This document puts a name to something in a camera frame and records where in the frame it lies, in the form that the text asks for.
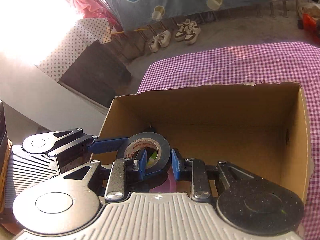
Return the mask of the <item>white sneaker pair left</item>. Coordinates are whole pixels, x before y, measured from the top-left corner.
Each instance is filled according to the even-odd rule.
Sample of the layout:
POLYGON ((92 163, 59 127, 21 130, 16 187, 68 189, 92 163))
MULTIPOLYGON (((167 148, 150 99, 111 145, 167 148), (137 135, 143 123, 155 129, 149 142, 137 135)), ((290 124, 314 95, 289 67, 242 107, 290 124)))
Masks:
POLYGON ((149 50, 152 53, 156 53, 160 48, 167 48, 170 44, 171 32, 165 30, 161 33, 158 33, 156 36, 153 36, 152 39, 148 42, 149 50))

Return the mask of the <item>black tape roll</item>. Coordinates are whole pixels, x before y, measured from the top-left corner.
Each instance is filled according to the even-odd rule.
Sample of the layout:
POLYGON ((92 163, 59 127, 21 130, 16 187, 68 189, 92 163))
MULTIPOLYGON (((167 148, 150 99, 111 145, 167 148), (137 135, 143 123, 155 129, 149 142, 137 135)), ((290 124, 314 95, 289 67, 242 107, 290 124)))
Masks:
POLYGON ((116 158, 135 158, 141 149, 146 150, 146 163, 153 152, 157 152, 155 164, 145 168, 146 176, 167 173, 170 166, 171 147, 167 139, 158 133, 143 132, 129 137, 117 151, 116 158))

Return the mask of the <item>white brown sneaker pair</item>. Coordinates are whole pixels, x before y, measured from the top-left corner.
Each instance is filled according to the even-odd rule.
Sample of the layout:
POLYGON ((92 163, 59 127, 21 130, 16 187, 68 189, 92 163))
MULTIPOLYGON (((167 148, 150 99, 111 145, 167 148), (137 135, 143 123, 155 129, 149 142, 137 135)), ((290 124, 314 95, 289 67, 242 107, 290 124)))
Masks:
POLYGON ((197 41, 201 28, 195 21, 187 18, 184 22, 178 23, 177 26, 178 30, 174 36, 177 42, 184 41, 186 45, 192 45, 197 41))

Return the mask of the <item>purple checkered tablecloth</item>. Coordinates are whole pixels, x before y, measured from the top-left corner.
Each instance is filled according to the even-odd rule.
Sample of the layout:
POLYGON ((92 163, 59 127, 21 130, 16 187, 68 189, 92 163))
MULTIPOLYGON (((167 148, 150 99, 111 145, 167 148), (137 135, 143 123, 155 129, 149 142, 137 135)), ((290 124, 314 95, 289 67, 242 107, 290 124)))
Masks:
POLYGON ((138 93, 212 84, 297 82, 310 120, 310 178, 303 218, 305 239, 319 239, 319 47, 304 42, 217 48, 159 60, 146 71, 138 93))

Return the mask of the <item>green lip balm tube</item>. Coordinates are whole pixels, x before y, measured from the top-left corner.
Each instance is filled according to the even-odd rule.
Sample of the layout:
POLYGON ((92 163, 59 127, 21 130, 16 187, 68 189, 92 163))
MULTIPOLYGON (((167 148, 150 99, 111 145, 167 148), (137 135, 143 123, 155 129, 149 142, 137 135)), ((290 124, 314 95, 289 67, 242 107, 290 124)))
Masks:
POLYGON ((157 160, 157 152, 153 152, 153 154, 149 157, 146 163, 146 167, 147 168, 152 167, 155 164, 156 160, 157 160))

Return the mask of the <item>open cardboard box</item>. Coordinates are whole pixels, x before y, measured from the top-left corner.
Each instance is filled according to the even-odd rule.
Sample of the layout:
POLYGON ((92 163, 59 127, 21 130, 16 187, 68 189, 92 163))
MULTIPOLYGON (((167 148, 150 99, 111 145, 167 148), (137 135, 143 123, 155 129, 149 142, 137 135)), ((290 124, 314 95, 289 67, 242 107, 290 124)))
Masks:
POLYGON ((101 138, 153 127, 185 158, 234 163, 306 200, 313 172, 308 109, 297 83, 211 85, 116 97, 101 138))

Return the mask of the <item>dark cabinet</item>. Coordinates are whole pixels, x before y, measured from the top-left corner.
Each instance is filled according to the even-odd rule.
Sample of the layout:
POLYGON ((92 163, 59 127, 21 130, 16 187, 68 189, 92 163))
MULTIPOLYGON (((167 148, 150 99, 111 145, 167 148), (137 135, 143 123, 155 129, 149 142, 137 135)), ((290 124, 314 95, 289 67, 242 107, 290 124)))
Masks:
POLYGON ((131 73, 112 53, 110 46, 93 42, 59 80, 96 103, 109 107, 117 90, 131 81, 131 73))

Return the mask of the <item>pink hanging clothes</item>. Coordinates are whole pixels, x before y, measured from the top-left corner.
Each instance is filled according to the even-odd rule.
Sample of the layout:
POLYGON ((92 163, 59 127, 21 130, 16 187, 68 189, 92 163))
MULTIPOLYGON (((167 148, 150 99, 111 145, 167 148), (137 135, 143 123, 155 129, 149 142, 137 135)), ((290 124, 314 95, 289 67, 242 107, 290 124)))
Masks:
POLYGON ((77 13, 82 18, 106 18, 116 30, 122 31, 123 28, 116 16, 98 0, 72 0, 77 13))

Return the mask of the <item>polka dot cloth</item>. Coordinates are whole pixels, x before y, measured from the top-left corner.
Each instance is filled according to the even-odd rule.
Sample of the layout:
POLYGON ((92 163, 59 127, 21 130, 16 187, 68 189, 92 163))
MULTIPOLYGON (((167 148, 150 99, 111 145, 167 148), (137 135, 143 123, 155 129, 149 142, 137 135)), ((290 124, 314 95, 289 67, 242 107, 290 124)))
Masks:
POLYGON ((112 41, 111 28, 106 18, 83 18, 76 22, 62 42, 37 68, 58 82, 87 47, 98 41, 112 41))

